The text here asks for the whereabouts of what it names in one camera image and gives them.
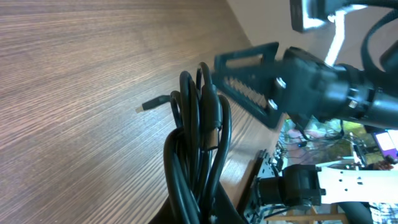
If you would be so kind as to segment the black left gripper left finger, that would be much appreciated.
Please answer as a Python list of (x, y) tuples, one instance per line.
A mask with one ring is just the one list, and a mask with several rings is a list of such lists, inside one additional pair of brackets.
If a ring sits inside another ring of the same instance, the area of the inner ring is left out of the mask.
[(150, 220), (149, 224), (173, 224), (174, 217), (169, 198), (165, 200), (157, 214)]

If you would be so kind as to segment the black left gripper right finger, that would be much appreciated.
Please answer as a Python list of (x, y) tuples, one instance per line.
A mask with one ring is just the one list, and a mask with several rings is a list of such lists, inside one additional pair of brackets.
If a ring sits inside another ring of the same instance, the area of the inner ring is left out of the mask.
[(214, 210), (217, 224), (245, 224), (221, 184), (216, 190)]

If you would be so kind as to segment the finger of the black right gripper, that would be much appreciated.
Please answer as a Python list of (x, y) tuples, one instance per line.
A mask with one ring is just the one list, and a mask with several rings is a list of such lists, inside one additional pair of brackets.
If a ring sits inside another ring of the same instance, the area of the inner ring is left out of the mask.
[(226, 75), (222, 73), (211, 74), (213, 84), (226, 96), (235, 101), (240, 107), (245, 109), (264, 126), (275, 129), (278, 126), (282, 112), (277, 103), (269, 98), (260, 90), (255, 90), (248, 81), (256, 80), (256, 76), (238, 78), (236, 75)]
[[(266, 65), (274, 63), (278, 48), (278, 42), (271, 42), (219, 54), (214, 60), (213, 80), (234, 78), (239, 81), (249, 81), (252, 79), (255, 80), (258, 76), (264, 76)], [(228, 65), (228, 62), (239, 62), (244, 59), (258, 59), (258, 61), (246, 65), (236, 64), (235, 67)]]

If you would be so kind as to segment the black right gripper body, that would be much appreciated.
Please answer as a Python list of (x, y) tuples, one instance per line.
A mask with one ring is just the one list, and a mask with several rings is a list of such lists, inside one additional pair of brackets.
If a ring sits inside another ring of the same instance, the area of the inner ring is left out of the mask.
[(312, 116), (370, 121), (373, 84), (364, 72), (348, 64), (329, 67), (319, 58), (291, 47), (273, 64), (273, 119), (288, 114), (299, 121)]

